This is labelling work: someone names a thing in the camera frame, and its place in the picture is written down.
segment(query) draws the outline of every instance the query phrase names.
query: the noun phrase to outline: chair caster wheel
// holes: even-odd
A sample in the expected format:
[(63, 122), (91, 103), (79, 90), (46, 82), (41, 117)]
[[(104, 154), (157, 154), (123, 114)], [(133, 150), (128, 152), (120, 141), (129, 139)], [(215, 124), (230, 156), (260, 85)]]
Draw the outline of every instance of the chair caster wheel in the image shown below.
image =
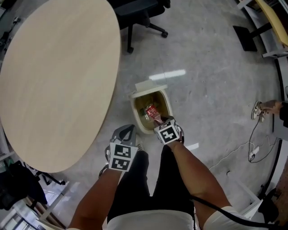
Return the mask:
[(168, 37), (168, 32), (163, 32), (163, 33), (161, 34), (161, 36), (162, 36), (162, 38), (167, 38), (167, 37)]
[(128, 52), (128, 53), (133, 53), (133, 51), (134, 51), (134, 48), (133, 48), (133, 47), (129, 47), (129, 48), (127, 49), (127, 52)]

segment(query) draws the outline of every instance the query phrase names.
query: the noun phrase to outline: white cable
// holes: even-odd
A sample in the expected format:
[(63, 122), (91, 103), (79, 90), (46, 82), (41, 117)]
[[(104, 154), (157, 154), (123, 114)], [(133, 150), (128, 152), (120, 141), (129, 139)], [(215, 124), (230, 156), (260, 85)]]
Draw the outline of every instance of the white cable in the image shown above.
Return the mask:
[[(268, 138), (268, 144), (269, 144), (269, 147), (273, 146), (273, 145), (270, 145), (270, 139), (269, 139), (269, 136), (266, 136), (265, 138)], [(246, 142), (245, 144), (242, 144), (240, 145), (236, 150), (230, 152), (227, 156), (223, 157), (217, 164), (213, 165), (212, 167), (209, 168), (209, 170), (211, 170), (211, 168), (214, 168), (215, 166), (219, 165), (221, 163), (222, 160), (226, 159), (227, 157), (229, 157), (232, 153), (236, 152), (239, 148), (241, 148), (242, 146), (246, 145), (250, 143), (251, 145), (253, 145), (253, 151), (255, 150), (255, 144), (252, 143), (252, 142)], [(259, 148), (263, 147), (265, 144), (265, 141), (263, 141), (263, 144), (261, 146), (259, 146)]]

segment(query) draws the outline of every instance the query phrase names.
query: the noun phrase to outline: trash bin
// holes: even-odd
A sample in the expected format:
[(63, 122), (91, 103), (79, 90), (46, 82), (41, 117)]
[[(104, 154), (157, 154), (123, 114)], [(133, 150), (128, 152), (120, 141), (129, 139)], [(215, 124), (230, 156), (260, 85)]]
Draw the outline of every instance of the trash bin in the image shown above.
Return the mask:
[(165, 92), (167, 85), (155, 85), (152, 80), (135, 84), (136, 91), (129, 95), (133, 114), (139, 129), (145, 134), (153, 134), (153, 119), (145, 108), (154, 104), (161, 116), (173, 116), (168, 96)]

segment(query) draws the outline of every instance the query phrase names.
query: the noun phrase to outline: oval table top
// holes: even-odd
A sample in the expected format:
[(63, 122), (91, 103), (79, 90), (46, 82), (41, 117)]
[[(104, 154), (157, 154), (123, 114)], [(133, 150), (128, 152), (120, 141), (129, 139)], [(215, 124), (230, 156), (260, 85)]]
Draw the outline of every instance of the oval table top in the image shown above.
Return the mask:
[(96, 138), (117, 77), (120, 30), (106, 0), (49, 0), (13, 38), (0, 74), (0, 118), (15, 152), (48, 173)]

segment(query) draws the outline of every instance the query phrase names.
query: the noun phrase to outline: person's foot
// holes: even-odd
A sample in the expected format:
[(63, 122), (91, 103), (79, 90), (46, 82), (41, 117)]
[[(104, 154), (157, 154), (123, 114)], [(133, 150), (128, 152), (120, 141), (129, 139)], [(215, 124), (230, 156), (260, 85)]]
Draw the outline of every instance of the person's foot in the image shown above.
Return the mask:
[(136, 147), (138, 148), (138, 151), (145, 151), (143, 141), (138, 134), (136, 134)]
[(261, 102), (256, 101), (255, 105), (252, 109), (252, 113), (251, 113), (251, 119), (254, 120), (257, 116), (259, 116), (262, 113), (262, 109), (260, 108)]
[(263, 110), (260, 114), (260, 122), (262, 123), (265, 120), (265, 117), (267, 116), (267, 110)]

